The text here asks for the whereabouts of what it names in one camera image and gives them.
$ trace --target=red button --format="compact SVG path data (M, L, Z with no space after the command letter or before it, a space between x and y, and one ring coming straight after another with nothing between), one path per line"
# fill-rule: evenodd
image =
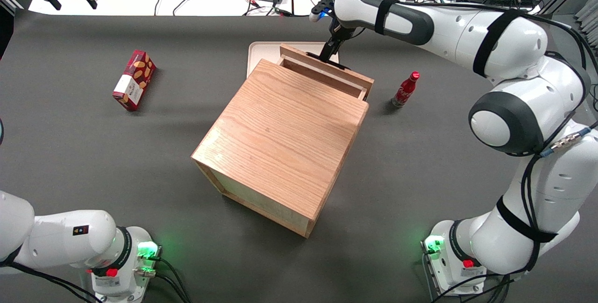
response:
M117 274L118 274L118 269L111 268L106 271L106 276L108 276L108 277L115 277Z

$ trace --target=dark gray mat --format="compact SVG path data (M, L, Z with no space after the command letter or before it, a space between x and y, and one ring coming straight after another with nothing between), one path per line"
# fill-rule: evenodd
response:
M310 239L223 198L189 156L245 79L254 41L324 41L327 23L276 17L93 17L19 12L0 61L0 188L37 214L103 209L148 229L202 303L424 303L419 240L491 209L517 159L479 143L467 114L491 85L468 69L366 31L342 63L376 80L370 111ZM134 49L160 68L141 110L111 92ZM399 113L384 109L421 72ZM509 303L591 302L598 199L571 237L511 286ZM78 281L75 269L49 273ZM147 303L175 302L152 280ZM447 299L447 302L458 299ZM77 302L28 275L0 302Z

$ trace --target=red box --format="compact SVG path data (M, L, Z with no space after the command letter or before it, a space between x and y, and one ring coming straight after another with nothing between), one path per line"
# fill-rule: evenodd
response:
M126 110L137 110L155 69L147 52L135 50L114 88L113 98Z

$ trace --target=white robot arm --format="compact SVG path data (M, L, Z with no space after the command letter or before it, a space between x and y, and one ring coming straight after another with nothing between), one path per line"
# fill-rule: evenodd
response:
M35 216L28 201L0 191L0 275L59 265L84 268L105 303L140 303L158 246L139 227L119 227L105 211Z
M585 99L589 76L546 52L544 29L515 11L466 5L323 0L310 20L321 12L333 18L322 61L363 27L470 68L494 86L470 110L470 128L487 146L520 156L520 167L492 211L442 221L425 239L439 292L480 294L487 269L500 275L529 271L538 256L570 235L577 210L598 183L598 131L596 124L570 119ZM545 148L558 152L544 158ZM530 181L533 217L526 214L527 180L521 176Z

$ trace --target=coca-cola bottle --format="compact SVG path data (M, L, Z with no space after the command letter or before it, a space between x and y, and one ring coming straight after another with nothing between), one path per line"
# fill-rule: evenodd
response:
M419 79L419 72L413 72L409 76L409 79L405 80L401 84L401 87L399 87L397 94L395 94L395 96L391 99L392 104L396 108L402 108L403 106L405 106L407 99L409 99L409 97L415 90L415 84L417 79Z

